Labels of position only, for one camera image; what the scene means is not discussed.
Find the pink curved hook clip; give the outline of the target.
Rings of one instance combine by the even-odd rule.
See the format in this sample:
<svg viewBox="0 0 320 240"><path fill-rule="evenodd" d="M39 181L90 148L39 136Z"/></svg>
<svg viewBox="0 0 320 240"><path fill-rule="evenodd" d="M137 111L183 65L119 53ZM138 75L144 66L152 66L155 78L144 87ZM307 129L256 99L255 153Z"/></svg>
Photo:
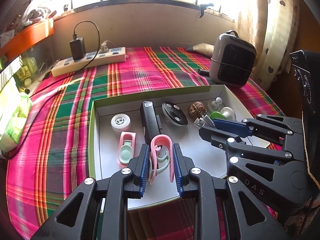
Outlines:
<svg viewBox="0 0 320 240"><path fill-rule="evenodd" d="M173 143L169 136L160 134L151 141L149 158L149 182L152 185L157 175L169 169L170 182L174 179Z"/></svg>

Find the white small hook knob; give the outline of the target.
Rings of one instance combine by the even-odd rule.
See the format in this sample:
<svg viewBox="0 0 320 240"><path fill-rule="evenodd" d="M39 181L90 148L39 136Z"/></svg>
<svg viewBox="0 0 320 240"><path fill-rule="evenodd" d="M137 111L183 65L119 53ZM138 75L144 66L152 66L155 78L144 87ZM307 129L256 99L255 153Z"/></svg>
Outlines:
<svg viewBox="0 0 320 240"><path fill-rule="evenodd" d="M216 99L210 100L207 103L208 111L210 112L219 112L220 106L222 105L223 100L220 97L217 97Z"/></svg>

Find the pink clip with teal oval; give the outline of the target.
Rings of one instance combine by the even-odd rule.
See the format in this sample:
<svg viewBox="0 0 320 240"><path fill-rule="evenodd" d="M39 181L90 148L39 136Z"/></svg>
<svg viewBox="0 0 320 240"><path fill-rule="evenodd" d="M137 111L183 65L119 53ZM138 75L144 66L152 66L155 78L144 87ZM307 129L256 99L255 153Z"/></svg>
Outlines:
<svg viewBox="0 0 320 240"><path fill-rule="evenodd" d="M122 132L120 134L117 163L120 169L126 168L135 154L136 133Z"/></svg>

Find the brown walnut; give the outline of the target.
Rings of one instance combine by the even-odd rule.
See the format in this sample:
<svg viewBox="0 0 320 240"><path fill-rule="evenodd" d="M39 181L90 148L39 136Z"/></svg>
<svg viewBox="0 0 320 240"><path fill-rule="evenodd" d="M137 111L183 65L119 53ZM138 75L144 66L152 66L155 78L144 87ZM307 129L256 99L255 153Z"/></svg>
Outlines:
<svg viewBox="0 0 320 240"><path fill-rule="evenodd" d="M188 115L193 118L200 118L201 116L205 115L207 113L207 110L204 106L204 104L200 101L193 102L188 107Z"/></svg>

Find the white round container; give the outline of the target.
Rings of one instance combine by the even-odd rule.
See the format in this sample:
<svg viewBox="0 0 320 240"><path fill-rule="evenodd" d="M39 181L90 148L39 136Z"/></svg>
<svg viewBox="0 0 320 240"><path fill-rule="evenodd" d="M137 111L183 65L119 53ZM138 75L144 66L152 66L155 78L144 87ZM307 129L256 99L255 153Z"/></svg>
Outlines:
<svg viewBox="0 0 320 240"><path fill-rule="evenodd" d="M119 113L112 117L111 126L115 133L120 134L130 129L131 119L127 114Z"/></svg>

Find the black round mouse device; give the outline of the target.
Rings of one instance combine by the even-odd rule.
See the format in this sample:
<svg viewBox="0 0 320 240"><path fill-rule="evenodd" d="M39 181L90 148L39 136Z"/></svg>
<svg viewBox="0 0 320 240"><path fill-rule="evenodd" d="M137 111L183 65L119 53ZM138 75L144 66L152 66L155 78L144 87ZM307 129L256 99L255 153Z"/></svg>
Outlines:
<svg viewBox="0 0 320 240"><path fill-rule="evenodd" d="M175 126L186 126L187 117L178 105L165 101L162 103L162 111L167 120Z"/></svg>

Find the green white cardboard box tray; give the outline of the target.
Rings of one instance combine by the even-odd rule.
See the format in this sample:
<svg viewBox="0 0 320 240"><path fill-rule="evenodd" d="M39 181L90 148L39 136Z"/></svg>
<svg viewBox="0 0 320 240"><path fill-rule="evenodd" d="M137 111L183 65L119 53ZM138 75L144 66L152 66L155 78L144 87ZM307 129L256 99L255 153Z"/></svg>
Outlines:
<svg viewBox="0 0 320 240"><path fill-rule="evenodd" d="M89 176L101 180L109 178L120 169L117 163L120 135L112 129L111 125L111 119L117 114L126 114L130 117L129 130L136 134L134 155L139 155L146 133L146 129L142 126L140 106L143 101L151 101L156 115L159 116L160 132L168 135L172 142L178 143L183 155L190 157L196 167L214 177L224 177L226 175L224 150L215 148L202 140L192 119L188 119L186 126L176 126L169 122L162 111L162 103L169 101L177 104L183 113L187 114L188 107L193 102L200 101L207 104L208 101L217 97L222 99L223 107L230 107L235 112L236 120L253 118L253 114L249 113L240 100L224 85L154 90L94 100L88 136Z"/></svg>

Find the grey black small heater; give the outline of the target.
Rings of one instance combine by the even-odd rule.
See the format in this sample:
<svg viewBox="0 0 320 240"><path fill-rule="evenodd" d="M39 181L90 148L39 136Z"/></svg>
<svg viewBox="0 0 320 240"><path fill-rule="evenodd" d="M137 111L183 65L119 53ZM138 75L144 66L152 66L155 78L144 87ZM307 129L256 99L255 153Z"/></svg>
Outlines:
<svg viewBox="0 0 320 240"><path fill-rule="evenodd" d="M234 30L219 35L210 61L209 77L217 84L243 87L251 75L257 51Z"/></svg>

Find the plaid pink green tablecloth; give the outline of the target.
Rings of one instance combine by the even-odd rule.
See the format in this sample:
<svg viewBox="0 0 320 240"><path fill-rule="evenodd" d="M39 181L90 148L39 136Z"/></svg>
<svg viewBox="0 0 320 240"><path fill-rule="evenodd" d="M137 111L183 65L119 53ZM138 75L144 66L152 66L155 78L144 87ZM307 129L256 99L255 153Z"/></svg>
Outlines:
<svg viewBox="0 0 320 240"><path fill-rule="evenodd" d="M88 176L92 102L149 90L207 86L198 74L210 59L184 48L127 49L121 64L94 67L71 77L50 77L33 97L24 144L8 163L7 207L23 239Z"/></svg>

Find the brown paper cone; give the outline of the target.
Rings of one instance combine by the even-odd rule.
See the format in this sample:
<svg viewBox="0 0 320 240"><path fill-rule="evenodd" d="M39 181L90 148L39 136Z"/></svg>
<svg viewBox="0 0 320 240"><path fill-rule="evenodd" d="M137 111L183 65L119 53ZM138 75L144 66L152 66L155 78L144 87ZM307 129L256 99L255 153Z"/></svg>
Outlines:
<svg viewBox="0 0 320 240"><path fill-rule="evenodd" d="M211 44L200 43L185 49L188 52L199 53L207 57L212 57L214 46Z"/></svg>

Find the white power strip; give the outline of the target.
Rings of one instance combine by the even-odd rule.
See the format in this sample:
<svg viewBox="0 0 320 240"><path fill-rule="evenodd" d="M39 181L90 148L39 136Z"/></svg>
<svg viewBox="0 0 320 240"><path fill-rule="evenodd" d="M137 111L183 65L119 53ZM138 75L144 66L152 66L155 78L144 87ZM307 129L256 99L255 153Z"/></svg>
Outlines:
<svg viewBox="0 0 320 240"><path fill-rule="evenodd" d="M75 72L82 69L84 66L86 68L91 68L95 66L103 66L106 64L121 63L126 61L126 49L112 48L108 52L99 53L96 57L96 52L87 53L84 58L74 61L72 57L59 61L52 68L53 77L60 76L66 73Z"/></svg>

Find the green tissue pack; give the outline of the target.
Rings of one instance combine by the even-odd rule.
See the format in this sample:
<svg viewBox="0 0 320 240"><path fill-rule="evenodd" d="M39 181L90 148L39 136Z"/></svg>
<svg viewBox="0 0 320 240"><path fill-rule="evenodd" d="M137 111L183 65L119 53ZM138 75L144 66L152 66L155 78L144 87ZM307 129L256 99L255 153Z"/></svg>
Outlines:
<svg viewBox="0 0 320 240"><path fill-rule="evenodd" d="M1 110L1 152L13 150L22 136L33 102L27 94L21 92Z"/></svg>

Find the black window hook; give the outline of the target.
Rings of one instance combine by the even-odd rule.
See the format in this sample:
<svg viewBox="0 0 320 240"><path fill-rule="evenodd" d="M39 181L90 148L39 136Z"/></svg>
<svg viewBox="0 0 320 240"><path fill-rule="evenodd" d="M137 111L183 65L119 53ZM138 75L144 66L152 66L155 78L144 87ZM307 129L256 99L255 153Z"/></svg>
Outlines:
<svg viewBox="0 0 320 240"><path fill-rule="evenodd" d="M202 18L204 16L204 11L208 8L208 7L213 7L214 4L213 3L207 3L207 4L200 4L200 16L199 18Z"/></svg>

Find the black charger adapter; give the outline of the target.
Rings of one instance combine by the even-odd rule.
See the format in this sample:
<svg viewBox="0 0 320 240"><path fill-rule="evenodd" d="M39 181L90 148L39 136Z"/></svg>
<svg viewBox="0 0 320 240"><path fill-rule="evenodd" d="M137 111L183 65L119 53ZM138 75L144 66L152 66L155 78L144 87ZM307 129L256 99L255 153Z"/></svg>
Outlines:
<svg viewBox="0 0 320 240"><path fill-rule="evenodd" d="M74 61L80 60L86 55L85 41L83 37L77 37L77 34L73 34L73 39L69 43Z"/></svg>

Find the stacked green white boxes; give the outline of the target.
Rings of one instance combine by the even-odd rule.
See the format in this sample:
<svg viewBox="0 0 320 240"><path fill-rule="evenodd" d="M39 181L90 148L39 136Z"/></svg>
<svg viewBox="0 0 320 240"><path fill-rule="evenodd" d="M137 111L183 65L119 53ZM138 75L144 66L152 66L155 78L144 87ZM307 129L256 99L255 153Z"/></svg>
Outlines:
<svg viewBox="0 0 320 240"><path fill-rule="evenodd" d="M18 56L1 72L1 99L19 95L14 75L20 67L20 57Z"/></svg>

